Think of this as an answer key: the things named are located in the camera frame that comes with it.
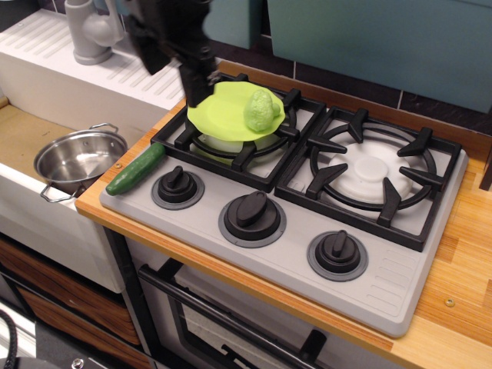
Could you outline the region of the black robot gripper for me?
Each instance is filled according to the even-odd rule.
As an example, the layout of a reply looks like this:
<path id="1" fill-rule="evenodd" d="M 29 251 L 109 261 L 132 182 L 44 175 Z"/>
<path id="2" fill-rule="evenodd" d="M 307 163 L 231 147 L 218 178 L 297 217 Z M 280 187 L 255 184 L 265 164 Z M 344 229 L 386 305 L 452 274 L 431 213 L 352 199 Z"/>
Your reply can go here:
<path id="1" fill-rule="evenodd" d="M 210 1 L 126 1 L 131 43 L 147 71 L 154 75 L 180 62 L 187 104 L 197 108 L 214 94 L 219 71 L 204 32 Z"/>

